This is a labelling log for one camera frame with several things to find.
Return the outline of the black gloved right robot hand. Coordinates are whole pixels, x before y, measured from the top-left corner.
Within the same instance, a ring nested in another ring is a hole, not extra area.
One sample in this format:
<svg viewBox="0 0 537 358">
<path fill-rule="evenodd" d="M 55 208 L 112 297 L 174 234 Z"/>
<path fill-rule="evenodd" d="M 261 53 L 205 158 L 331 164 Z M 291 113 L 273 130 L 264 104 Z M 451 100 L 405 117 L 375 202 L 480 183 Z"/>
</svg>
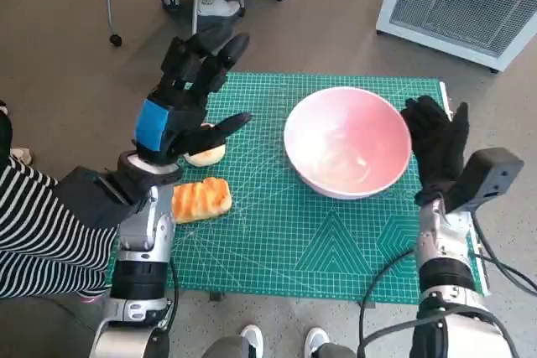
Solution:
<svg viewBox="0 0 537 358">
<path fill-rule="evenodd" d="M 425 206 L 447 196 L 461 176 L 469 133 L 468 105 L 461 103 L 448 117 L 433 98 L 420 96 L 406 100 L 401 115 L 410 132 L 421 183 L 414 200 Z"/>
</svg>

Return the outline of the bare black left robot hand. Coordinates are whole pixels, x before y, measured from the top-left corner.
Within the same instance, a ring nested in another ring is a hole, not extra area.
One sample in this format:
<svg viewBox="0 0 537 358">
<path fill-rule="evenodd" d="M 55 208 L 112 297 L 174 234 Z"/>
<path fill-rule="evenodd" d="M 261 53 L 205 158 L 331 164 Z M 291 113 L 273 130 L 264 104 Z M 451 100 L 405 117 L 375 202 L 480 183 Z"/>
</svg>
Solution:
<svg viewBox="0 0 537 358">
<path fill-rule="evenodd" d="M 236 34 L 216 54 L 209 44 L 225 39 L 225 29 L 208 29 L 189 39 L 172 39 L 160 66 L 162 77 L 144 100 L 133 143 L 139 157 L 156 165 L 174 163 L 179 156 L 217 148 L 252 119 L 248 112 L 217 124 L 204 124 L 209 95 L 227 82 L 227 73 L 247 49 L 250 37 Z"/>
</svg>

